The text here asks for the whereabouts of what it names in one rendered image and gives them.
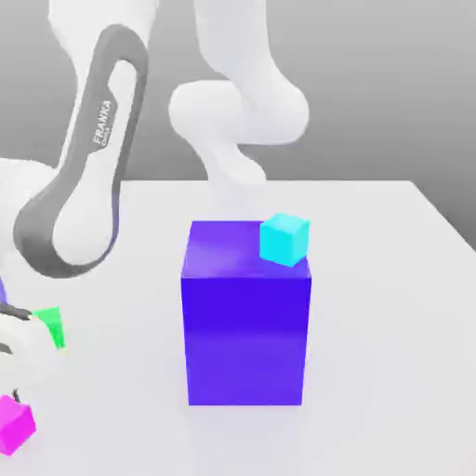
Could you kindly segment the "large purple box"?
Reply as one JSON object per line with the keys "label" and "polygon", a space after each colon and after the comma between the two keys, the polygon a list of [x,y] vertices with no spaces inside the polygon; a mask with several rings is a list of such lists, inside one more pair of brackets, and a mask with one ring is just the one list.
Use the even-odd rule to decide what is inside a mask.
{"label": "large purple box", "polygon": [[259,256],[257,221],[195,220],[180,276],[191,405],[302,403],[311,269]]}

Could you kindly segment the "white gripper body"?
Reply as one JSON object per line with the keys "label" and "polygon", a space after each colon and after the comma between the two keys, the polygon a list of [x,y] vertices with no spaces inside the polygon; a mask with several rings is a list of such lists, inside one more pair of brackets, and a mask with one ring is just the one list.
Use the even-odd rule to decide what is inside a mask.
{"label": "white gripper body", "polygon": [[61,369],[65,357],[66,347],[57,349],[35,316],[23,321],[0,315],[0,394],[44,384]]}

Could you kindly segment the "small magenta cube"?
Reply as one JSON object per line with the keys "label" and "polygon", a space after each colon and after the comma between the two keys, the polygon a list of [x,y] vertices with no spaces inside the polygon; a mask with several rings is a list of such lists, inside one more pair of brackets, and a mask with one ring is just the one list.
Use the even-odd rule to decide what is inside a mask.
{"label": "small magenta cube", "polygon": [[32,408],[10,396],[0,397],[0,454],[13,455],[35,432]]}

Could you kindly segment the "small green cube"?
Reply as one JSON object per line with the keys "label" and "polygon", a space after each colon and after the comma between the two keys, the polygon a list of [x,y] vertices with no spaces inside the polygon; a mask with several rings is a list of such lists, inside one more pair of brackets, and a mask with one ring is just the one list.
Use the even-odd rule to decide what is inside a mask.
{"label": "small green cube", "polygon": [[57,349],[65,348],[63,321],[59,307],[33,311],[33,316],[46,325]]}

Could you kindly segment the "small cyan cube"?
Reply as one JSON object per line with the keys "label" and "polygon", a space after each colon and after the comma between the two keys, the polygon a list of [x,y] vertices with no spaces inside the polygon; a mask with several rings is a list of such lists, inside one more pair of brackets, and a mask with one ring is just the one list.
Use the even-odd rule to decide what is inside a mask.
{"label": "small cyan cube", "polygon": [[309,248],[311,222],[278,213],[259,225],[259,257],[286,267],[294,267]]}

